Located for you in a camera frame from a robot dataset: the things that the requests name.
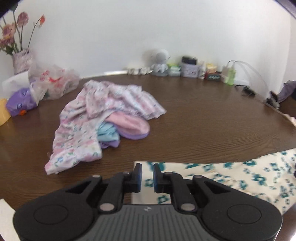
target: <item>small figurine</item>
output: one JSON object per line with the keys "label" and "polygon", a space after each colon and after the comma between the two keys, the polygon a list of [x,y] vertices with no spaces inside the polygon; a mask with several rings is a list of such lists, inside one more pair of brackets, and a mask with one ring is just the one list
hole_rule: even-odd
{"label": "small figurine", "polygon": [[151,66],[152,74],[156,76],[167,76],[168,75],[168,66],[166,62],[169,60],[170,55],[165,49],[154,50],[151,59],[156,62]]}

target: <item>pile of clothes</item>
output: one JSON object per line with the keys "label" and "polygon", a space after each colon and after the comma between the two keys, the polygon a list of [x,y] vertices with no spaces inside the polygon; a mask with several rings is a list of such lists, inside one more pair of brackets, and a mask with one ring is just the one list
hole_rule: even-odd
{"label": "pile of clothes", "polygon": [[150,130],[146,120],[165,113],[141,86],[91,80],[62,110],[45,171],[59,173],[81,161],[101,159],[102,148],[118,147],[120,136],[145,138]]}

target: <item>teal patterned fabric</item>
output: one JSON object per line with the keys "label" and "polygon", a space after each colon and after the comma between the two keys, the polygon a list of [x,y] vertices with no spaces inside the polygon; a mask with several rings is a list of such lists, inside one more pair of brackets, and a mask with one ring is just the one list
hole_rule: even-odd
{"label": "teal patterned fabric", "polygon": [[[296,203],[295,172],[296,148],[268,154],[244,162],[213,164],[161,162],[162,172],[177,172],[184,178],[203,175],[216,182],[266,200],[284,214]],[[156,194],[153,189],[154,163],[137,161],[142,164],[142,188],[132,194],[134,204],[170,203],[170,195]]]}

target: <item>purple cloth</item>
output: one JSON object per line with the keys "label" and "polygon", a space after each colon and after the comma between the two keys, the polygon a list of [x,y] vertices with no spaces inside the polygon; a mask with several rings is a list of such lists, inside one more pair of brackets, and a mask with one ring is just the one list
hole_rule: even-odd
{"label": "purple cloth", "polygon": [[284,83],[284,87],[282,88],[281,92],[278,94],[278,102],[281,103],[285,99],[287,99],[295,90],[296,88],[296,80],[288,81]]}
{"label": "purple cloth", "polygon": [[120,136],[126,138],[126,139],[131,139],[131,140],[140,140],[140,139],[144,139],[145,137],[147,137],[149,135],[148,133],[145,134],[136,134],[136,135],[132,135],[129,133],[125,133],[124,130],[122,130],[122,128],[120,128],[120,126],[116,126],[114,125],[117,129],[117,132],[119,133]]}
{"label": "purple cloth", "polygon": [[11,116],[18,115],[22,110],[31,110],[36,107],[37,104],[31,97],[29,88],[22,88],[14,92],[6,103],[6,109]]}
{"label": "purple cloth", "polygon": [[100,142],[100,146],[102,149],[106,149],[109,146],[111,147],[118,147],[119,146],[120,141],[108,141],[108,142]]}

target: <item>yellow cup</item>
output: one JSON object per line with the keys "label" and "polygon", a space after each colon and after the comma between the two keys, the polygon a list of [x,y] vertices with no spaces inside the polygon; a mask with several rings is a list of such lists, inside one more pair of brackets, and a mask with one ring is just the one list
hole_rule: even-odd
{"label": "yellow cup", "polygon": [[11,117],[8,110],[6,109],[6,103],[6,99],[0,99],[0,126],[3,125],[6,121],[8,121]]}

